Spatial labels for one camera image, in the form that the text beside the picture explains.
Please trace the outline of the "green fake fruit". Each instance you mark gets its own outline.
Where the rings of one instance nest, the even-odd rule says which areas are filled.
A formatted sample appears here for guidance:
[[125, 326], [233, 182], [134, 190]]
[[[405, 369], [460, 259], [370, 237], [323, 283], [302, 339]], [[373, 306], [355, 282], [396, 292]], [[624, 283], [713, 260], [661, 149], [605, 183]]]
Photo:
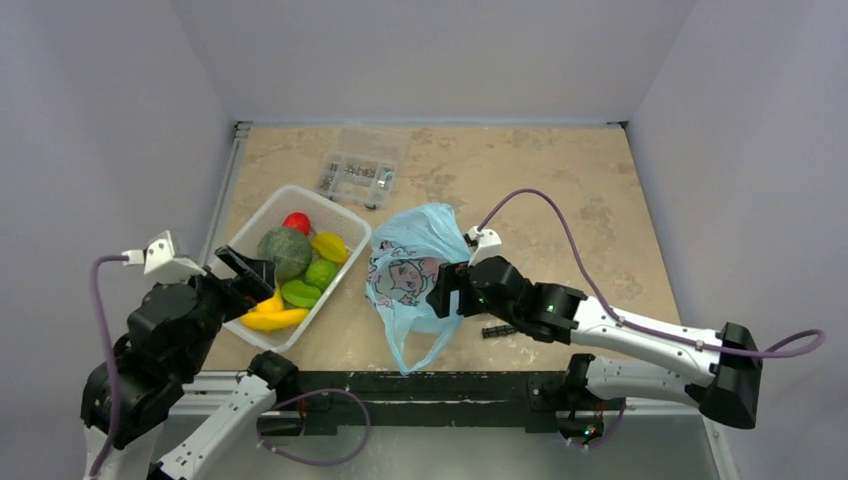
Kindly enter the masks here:
[[313, 308], [322, 296], [322, 291], [302, 280], [291, 280], [280, 286], [282, 299], [288, 304], [302, 309]]
[[306, 272], [312, 263], [313, 251], [305, 234], [293, 228], [277, 227], [262, 236], [257, 255], [274, 264], [276, 280], [282, 284]]

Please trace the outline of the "yellow fake banana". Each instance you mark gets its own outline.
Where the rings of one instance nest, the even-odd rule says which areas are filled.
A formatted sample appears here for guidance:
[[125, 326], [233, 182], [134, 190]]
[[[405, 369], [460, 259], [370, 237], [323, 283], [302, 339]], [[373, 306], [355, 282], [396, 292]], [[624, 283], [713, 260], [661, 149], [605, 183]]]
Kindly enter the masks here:
[[261, 331], [273, 332], [300, 325], [311, 313], [309, 309], [289, 309], [277, 311], [251, 311], [240, 318], [245, 327]]

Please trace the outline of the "green bumpy custard apple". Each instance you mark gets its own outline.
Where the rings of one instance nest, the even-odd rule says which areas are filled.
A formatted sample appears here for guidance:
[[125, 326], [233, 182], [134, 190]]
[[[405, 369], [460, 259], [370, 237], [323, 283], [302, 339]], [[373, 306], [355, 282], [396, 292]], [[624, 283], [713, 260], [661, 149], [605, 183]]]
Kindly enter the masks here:
[[326, 291], [338, 273], [336, 263], [327, 259], [314, 260], [304, 273], [303, 281], [320, 291]]

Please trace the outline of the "blue plastic bag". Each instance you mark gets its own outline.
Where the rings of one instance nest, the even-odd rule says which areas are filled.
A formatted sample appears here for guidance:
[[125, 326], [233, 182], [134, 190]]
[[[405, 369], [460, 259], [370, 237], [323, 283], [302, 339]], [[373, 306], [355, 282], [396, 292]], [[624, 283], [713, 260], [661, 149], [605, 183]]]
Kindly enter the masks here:
[[[462, 317], [439, 318], [426, 296], [435, 290], [439, 268], [465, 262], [471, 253], [453, 207], [428, 203], [403, 210], [371, 236], [365, 295], [380, 316], [391, 356], [402, 374], [428, 366], [452, 340]], [[412, 334], [433, 335], [429, 351], [410, 366], [405, 341]]]

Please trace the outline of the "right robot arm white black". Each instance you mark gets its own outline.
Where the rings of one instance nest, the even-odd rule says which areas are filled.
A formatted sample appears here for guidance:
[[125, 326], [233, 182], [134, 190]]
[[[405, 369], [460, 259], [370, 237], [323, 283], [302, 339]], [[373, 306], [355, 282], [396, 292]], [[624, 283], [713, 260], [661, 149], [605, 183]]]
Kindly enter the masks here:
[[533, 283], [501, 256], [440, 266], [427, 303], [439, 318], [490, 314], [536, 341], [577, 344], [635, 358], [639, 377], [623, 381], [609, 362], [590, 361], [564, 376], [561, 392], [576, 407], [604, 397], [639, 396], [693, 405], [737, 429], [756, 425], [762, 362], [748, 328], [668, 324], [606, 311], [600, 300], [554, 283]]

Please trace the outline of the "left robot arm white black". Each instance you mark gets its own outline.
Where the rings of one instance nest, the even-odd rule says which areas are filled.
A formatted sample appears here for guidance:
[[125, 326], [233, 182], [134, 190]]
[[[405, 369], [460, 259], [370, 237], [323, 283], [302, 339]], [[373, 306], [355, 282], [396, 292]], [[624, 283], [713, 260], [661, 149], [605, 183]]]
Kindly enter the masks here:
[[202, 479], [242, 430], [271, 407], [297, 399], [298, 368], [281, 355], [256, 355], [236, 388], [185, 440], [159, 459], [154, 448], [171, 408], [193, 382], [221, 327], [270, 299], [275, 266], [237, 253], [215, 252], [234, 277], [167, 251], [156, 241], [144, 251], [119, 255], [149, 272], [168, 269], [127, 319], [113, 341], [101, 328], [105, 361], [88, 376], [81, 402], [88, 479]]

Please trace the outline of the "yellow fake lemon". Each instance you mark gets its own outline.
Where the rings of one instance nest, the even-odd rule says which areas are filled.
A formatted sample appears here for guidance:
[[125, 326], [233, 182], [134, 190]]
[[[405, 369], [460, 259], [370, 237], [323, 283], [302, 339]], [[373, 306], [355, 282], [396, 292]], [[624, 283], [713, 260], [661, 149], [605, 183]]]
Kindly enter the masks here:
[[278, 287], [275, 288], [274, 293], [271, 297], [264, 301], [258, 302], [254, 308], [256, 312], [260, 313], [278, 312], [283, 311], [284, 309], [285, 304]]

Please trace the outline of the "red fake fruit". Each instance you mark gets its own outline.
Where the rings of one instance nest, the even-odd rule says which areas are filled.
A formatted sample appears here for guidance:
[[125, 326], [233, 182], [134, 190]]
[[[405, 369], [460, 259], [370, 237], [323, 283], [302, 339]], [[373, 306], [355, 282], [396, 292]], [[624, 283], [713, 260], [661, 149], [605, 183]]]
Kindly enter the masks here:
[[312, 231], [312, 222], [309, 216], [302, 212], [293, 212], [287, 215], [281, 226], [297, 230], [305, 236], [309, 236]]

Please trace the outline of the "yellow fake starfruit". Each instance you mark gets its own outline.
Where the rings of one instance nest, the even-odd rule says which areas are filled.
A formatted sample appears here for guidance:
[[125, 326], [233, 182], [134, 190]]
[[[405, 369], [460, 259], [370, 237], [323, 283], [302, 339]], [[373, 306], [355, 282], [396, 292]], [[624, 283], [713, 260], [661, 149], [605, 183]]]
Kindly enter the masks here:
[[346, 245], [335, 233], [317, 233], [311, 241], [311, 246], [323, 259], [333, 263], [343, 265], [348, 260]]

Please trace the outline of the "white plastic basket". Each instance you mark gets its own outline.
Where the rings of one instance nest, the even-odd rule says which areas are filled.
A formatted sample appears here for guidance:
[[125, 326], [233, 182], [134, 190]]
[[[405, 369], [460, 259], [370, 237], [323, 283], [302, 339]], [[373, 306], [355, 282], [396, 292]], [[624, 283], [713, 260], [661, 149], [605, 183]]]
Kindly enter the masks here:
[[283, 353], [291, 348], [308, 329], [321, 309], [328, 304], [336, 287], [342, 282], [364, 248], [368, 246], [372, 233], [371, 226], [366, 220], [345, 207], [313, 191], [296, 185], [285, 185], [272, 193], [225, 243], [240, 254], [255, 257], [257, 245], [264, 233], [273, 227], [281, 226], [284, 218], [293, 212], [306, 214], [317, 232], [338, 235], [345, 244], [348, 260], [340, 267], [333, 282], [299, 324], [268, 333], [251, 329], [243, 325], [239, 319], [224, 324], [226, 330], [248, 344], [277, 353]]

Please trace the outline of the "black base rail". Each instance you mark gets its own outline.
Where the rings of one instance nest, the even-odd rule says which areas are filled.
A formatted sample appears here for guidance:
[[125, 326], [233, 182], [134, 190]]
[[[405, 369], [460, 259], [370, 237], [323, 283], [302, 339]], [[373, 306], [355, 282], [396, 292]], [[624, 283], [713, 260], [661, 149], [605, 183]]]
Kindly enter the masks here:
[[579, 354], [564, 371], [307, 371], [287, 359], [257, 355], [248, 370], [272, 379], [272, 405], [261, 414], [263, 436], [334, 435], [341, 427], [521, 428], [578, 440], [603, 435], [626, 407], [602, 400]]

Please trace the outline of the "aluminium frame rail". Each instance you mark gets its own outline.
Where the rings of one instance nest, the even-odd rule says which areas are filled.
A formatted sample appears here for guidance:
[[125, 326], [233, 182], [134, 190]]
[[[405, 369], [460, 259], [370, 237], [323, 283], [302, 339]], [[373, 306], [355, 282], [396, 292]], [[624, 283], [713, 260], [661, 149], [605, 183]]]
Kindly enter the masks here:
[[210, 262], [210, 259], [213, 256], [213, 250], [217, 245], [217, 238], [224, 230], [229, 205], [232, 200], [235, 185], [241, 169], [244, 150], [252, 127], [252, 121], [244, 120], [238, 121], [234, 125], [234, 135], [225, 163], [222, 181], [213, 206], [206, 238], [202, 244], [199, 254], [199, 263], [201, 265], [206, 265]]

